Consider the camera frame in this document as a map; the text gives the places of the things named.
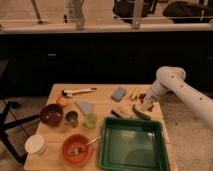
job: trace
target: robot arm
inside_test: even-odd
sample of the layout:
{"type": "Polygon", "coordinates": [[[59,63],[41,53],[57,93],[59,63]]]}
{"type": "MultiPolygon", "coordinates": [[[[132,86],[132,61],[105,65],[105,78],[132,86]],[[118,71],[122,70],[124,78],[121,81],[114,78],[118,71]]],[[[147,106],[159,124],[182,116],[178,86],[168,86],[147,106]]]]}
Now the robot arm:
{"type": "Polygon", "coordinates": [[[182,102],[213,130],[213,100],[184,82],[185,71],[178,67],[161,67],[157,79],[146,93],[144,100],[159,100],[168,91],[173,91],[182,102]]]}

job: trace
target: green tray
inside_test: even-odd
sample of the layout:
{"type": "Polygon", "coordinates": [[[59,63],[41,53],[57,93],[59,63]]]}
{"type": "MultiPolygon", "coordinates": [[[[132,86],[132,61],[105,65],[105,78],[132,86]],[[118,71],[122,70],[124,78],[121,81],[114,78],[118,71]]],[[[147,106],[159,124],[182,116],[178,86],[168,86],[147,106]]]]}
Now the green tray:
{"type": "Polygon", "coordinates": [[[100,167],[114,171],[169,171],[161,123],[105,118],[100,167]]]}

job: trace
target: cabinet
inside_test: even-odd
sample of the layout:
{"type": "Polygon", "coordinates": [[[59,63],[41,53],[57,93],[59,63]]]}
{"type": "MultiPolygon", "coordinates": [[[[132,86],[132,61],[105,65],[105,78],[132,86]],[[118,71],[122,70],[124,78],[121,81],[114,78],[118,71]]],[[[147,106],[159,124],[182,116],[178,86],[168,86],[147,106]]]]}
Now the cabinet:
{"type": "Polygon", "coordinates": [[[2,91],[46,95],[53,83],[152,83],[160,66],[186,70],[187,83],[213,90],[212,31],[1,35],[9,59],[2,91]]]}

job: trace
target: wooden table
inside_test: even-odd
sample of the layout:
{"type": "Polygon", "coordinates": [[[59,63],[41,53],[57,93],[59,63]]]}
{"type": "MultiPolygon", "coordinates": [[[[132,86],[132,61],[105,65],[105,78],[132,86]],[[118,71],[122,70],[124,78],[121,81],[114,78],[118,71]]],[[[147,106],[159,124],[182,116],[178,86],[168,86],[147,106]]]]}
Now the wooden table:
{"type": "MultiPolygon", "coordinates": [[[[130,101],[129,96],[131,91],[137,85],[106,85],[106,84],[55,84],[50,93],[47,104],[55,103],[56,99],[61,95],[63,89],[81,89],[81,88],[92,88],[96,87],[97,91],[91,93],[84,93],[74,95],[72,98],[68,99],[69,105],[64,108],[64,114],[70,110],[75,110],[79,113],[79,124],[77,128],[72,128],[70,125],[66,124],[65,119],[61,121],[57,127],[49,127],[43,123],[39,123],[37,133],[43,135],[45,142],[47,144],[47,149],[44,154],[37,155],[28,155],[26,163],[24,165],[25,170],[47,170],[47,171],[60,171],[60,170],[75,170],[75,171],[96,171],[100,170],[98,163],[98,152],[99,144],[93,144],[94,153],[91,159],[80,168],[69,168],[62,164],[59,158],[59,151],[62,142],[70,135],[75,133],[85,134],[88,139],[92,139],[100,134],[101,125],[103,124],[103,119],[106,116],[111,116],[110,111],[113,106],[120,105],[127,111],[129,114],[136,118],[137,116],[131,111],[133,103],[140,103],[137,101],[130,101]],[[111,95],[116,88],[119,86],[127,90],[126,96],[122,99],[121,102],[117,103],[111,99],[111,95]],[[94,104],[94,112],[98,115],[97,126],[95,129],[89,129],[84,126],[85,118],[80,112],[78,107],[74,104],[76,100],[82,100],[94,104]]],[[[149,85],[140,85],[140,92],[145,93],[149,88],[149,85]]],[[[154,108],[152,112],[146,112],[152,117],[152,120],[160,121],[163,125],[163,131],[165,135],[165,142],[167,147],[167,153],[169,156],[169,163],[171,171],[177,171],[177,165],[175,160],[175,155],[172,150],[172,144],[170,142],[165,122],[163,120],[163,115],[160,109],[159,103],[154,103],[154,108]]]]}

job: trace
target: cucumber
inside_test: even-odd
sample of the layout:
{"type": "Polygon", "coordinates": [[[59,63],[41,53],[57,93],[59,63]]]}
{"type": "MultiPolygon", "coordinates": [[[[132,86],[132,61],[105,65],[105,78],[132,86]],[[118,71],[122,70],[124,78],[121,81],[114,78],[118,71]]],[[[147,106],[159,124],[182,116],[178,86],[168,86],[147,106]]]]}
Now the cucumber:
{"type": "Polygon", "coordinates": [[[133,112],[134,112],[137,116],[139,116],[139,117],[140,117],[141,119],[143,119],[143,120],[151,120],[151,119],[152,119],[151,116],[146,115],[145,113],[143,113],[143,112],[141,112],[140,110],[138,110],[138,109],[135,107],[135,104],[133,104],[132,110],[133,110],[133,112]]]}

